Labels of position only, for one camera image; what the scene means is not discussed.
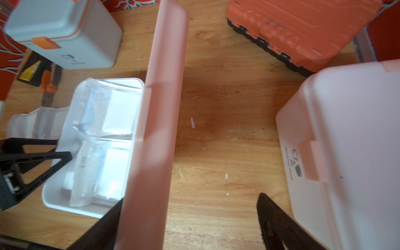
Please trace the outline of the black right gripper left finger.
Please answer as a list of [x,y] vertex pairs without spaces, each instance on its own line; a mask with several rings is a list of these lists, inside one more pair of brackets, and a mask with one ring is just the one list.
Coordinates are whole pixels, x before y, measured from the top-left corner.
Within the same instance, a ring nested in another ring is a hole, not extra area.
[[120,200],[68,250],[113,250],[123,200]]

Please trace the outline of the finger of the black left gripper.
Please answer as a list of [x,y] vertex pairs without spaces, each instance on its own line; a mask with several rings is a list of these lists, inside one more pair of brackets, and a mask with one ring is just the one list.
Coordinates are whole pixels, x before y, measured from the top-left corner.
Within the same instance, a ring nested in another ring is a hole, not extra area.
[[71,160],[71,152],[1,155],[1,211],[19,204]]
[[8,138],[1,140],[1,174],[7,174],[11,172],[11,160],[6,161],[4,156],[10,156],[13,160],[14,154],[33,154],[39,153],[44,154],[45,149],[50,149],[50,152],[54,152],[58,144],[58,140],[46,140],[46,139],[25,139],[25,138]]

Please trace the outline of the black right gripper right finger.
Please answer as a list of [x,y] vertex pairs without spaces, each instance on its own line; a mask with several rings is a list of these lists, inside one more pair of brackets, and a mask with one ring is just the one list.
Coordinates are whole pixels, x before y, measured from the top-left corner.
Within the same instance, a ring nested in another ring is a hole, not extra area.
[[259,194],[256,208],[267,250],[325,249],[266,194]]

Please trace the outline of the pink medicine chest box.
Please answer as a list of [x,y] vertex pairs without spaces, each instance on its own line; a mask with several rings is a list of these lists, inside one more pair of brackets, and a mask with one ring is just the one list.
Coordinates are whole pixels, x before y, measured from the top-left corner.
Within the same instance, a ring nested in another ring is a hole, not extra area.
[[179,3],[160,3],[113,250],[163,247],[188,24]]

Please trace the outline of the white pink first aid kit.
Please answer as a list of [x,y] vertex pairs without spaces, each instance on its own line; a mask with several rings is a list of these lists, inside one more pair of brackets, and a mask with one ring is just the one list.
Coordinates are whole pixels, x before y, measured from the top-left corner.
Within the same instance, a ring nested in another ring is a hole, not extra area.
[[308,77],[276,123],[296,221],[332,250],[399,249],[399,60]]

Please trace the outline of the gauze packet clear wrapper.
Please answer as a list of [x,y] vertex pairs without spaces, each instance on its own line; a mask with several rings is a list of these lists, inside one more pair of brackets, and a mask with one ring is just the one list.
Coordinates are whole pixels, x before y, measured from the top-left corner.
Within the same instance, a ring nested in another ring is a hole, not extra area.
[[13,115],[6,127],[6,138],[58,140],[68,107],[40,107],[28,114]]

